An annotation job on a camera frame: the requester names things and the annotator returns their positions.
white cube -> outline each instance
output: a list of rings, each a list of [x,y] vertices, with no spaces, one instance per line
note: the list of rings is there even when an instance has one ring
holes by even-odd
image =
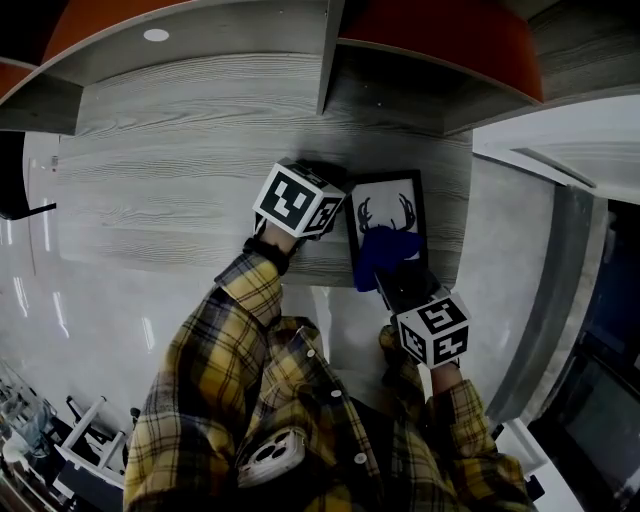
[[[253,210],[296,238],[323,233],[345,193],[283,158],[273,166]]]
[[[436,368],[467,351],[469,311],[460,295],[396,315],[400,344],[429,368]]]

yellow plaid sleeve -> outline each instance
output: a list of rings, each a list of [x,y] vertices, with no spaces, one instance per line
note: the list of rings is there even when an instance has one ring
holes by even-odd
[[[520,463],[498,453],[471,381],[431,397],[427,410],[441,460],[463,504],[472,510],[535,510]]]
[[[220,506],[260,387],[264,326],[279,314],[275,266],[239,256],[180,327],[133,433],[126,510]]]

white floor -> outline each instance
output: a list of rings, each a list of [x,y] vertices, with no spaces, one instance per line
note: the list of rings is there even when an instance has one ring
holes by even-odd
[[[28,134],[32,207],[49,197],[56,137]],[[490,401],[520,340],[537,290],[552,187],[499,166],[472,175],[458,278],[474,319],[463,371]],[[214,272],[162,274],[62,260],[55,210],[0,220],[0,356],[63,419],[67,395],[84,407],[104,395],[103,419],[130,425],[171,337],[213,283]],[[376,335],[388,319],[375,292],[288,287],[283,310],[317,321],[338,368],[378,371]]]

blue object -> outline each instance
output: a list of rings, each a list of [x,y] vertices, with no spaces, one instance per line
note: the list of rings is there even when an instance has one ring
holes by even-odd
[[[377,287],[375,269],[393,273],[398,263],[414,256],[424,245],[418,233],[396,231],[387,226],[369,229],[364,235],[354,272],[356,289],[370,292]]]

black picture frame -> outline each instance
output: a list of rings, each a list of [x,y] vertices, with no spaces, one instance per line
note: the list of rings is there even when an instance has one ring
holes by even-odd
[[[428,266],[429,256],[427,249],[427,224],[424,212],[424,195],[422,191],[422,177],[418,169],[407,171],[390,171],[374,174],[362,174],[353,177],[353,181],[358,185],[364,183],[382,183],[385,181],[400,181],[410,179],[413,182],[414,207],[416,210],[416,227],[418,234],[425,239],[424,248],[420,250],[420,261]],[[345,214],[347,216],[347,232],[349,235],[349,251],[351,253],[351,268],[355,272],[356,263],[360,255],[360,246],[358,245],[358,228],[356,218],[353,213],[353,198],[351,195],[344,201]]]

